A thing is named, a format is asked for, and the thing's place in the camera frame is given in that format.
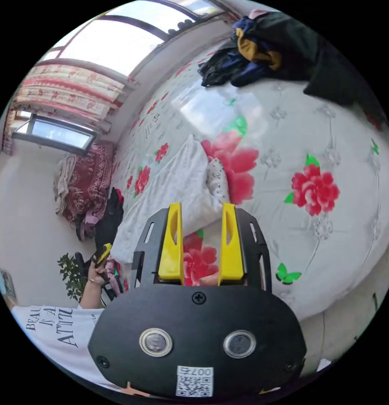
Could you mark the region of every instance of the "white bedsheet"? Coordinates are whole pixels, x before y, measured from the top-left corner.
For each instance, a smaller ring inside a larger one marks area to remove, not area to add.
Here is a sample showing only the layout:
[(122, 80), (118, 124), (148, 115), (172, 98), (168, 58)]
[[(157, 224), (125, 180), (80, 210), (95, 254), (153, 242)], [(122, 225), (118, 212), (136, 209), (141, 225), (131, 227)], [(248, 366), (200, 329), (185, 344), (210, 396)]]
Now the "white bedsheet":
[(208, 163), (201, 144), (189, 135), (178, 153), (124, 215), (111, 249), (117, 262), (132, 263), (148, 218), (160, 209), (168, 208), (169, 204), (182, 203), (183, 236), (221, 220), (222, 204), (206, 186)]

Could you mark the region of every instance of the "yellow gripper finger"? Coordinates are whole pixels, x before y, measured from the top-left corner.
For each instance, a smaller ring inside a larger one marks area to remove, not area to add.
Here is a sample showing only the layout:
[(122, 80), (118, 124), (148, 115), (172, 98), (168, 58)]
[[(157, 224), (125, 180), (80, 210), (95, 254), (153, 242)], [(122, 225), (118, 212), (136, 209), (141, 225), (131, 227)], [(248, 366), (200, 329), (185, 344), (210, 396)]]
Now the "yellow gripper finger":
[(223, 204), (221, 233), (220, 276), (218, 285), (224, 281), (240, 281), (244, 276), (241, 244), (234, 204)]
[(182, 285), (185, 281), (183, 271), (182, 206), (179, 202), (169, 205), (168, 222), (166, 224), (158, 276), (165, 281), (180, 280)]

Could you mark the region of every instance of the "red flower print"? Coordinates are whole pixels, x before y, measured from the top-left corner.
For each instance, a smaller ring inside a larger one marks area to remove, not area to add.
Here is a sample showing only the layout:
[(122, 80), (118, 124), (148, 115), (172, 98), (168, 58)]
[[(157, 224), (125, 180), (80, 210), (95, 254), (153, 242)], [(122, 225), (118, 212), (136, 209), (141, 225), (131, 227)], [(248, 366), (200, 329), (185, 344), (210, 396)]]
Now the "red flower print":
[(135, 127), (136, 127), (136, 125), (138, 124), (138, 121), (140, 120), (140, 117), (137, 117), (135, 120), (134, 120), (134, 122), (132, 123), (132, 125), (131, 125), (131, 129), (133, 130)]
[(132, 183), (132, 176), (130, 176), (130, 178), (127, 181), (127, 190), (131, 187), (131, 183)]
[(233, 130), (219, 134), (212, 144), (209, 140), (201, 143), (210, 160), (216, 158), (222, 163), (227, 175), (229, 198), (235, 205), (253, 198), (255, 179), (248, 172), (256, 166), (259, 156), (256, 149), (238, 148), (241, 139)]
[(305, 166), (304, 173), (296, 173), (291, 188), (294, 190), (293, 203), (299, 207), (305, 206), (311, 216), (321, 211), (332, 211), (340, 194), (338, 186), (333, 183), (332, 174), (321, 174), (320, 167), (315, 165)]
[(183, 268), (185, 286), (198, 286), (200, 279), (218, 272), (217, 250), (203, 246), (203, 239), (198, 233), (192, 233), (183, 240)]
[(159, 150), (156, 151), (155, 162), (160, 162), (167, 154), (169, 149), (168, 143), (162, 145)]
[(184, 72), (188, 67), (190, 66), (190, 63), (186, 63), (183, 65), (174, 75), (174, 77), (177, 77), (180, 75), (180, 73)]
[(155, 109), (155, 107), (156, 107), (157, 104), (158, 104), (158, 102), (155, 101), (155, 102), (151, 105), (151, 107), (150, 107), (149, 110), (147, 111), (147, 115), (150, 114), (150, 113)]
[(138, 175), (138, 179), (135, 182), (135, 186), (134, 186), (136, 196), (144, 191), (145, 186), (148, 184), (148, 181), (149, 181), (150, 172), (151, 172), (151, 169), (148, 166), (145, 166), (143, 169), (141, 169), (141, 171)]
[(367, 120), (376, 127), (377, 131), (382, 132), (381, 124), (370, 114), (365, 112)]
[(114, 172), (120, 167), (120, 162), (116, 163), (113, 165), (113, 170), (111, 171), (111, 174), (114, 174)]

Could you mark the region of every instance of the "pink cloth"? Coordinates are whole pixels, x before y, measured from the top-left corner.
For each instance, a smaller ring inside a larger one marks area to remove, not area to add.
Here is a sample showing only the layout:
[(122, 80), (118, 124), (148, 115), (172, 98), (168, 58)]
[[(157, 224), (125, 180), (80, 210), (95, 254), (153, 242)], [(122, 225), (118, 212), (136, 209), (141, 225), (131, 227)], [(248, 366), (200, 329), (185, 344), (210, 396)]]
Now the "pink cloth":
[(254, 20), (256, 17), (262, 16), (263, 14), (268, 13), (267, 10), (258, 10), (258, 9), (253, 9), (250, 13), (249, 13), (249, 18), (251, 20)]

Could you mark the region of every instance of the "red patterned curtain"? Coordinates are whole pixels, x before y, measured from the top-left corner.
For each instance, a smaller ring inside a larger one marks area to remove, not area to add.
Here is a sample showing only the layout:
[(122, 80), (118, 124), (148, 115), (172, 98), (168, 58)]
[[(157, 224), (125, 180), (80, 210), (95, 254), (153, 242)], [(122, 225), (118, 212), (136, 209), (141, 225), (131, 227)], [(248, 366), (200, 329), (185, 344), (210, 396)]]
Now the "red patterned curtain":
[(111, 125), (109, 117), (124, 99), (124, 84), (105, 75), (69, 65), (35, 66), (11, 101), (3, 151), (13, 153), (10, 127), (18, 110), (87, 124), (107, 133)]

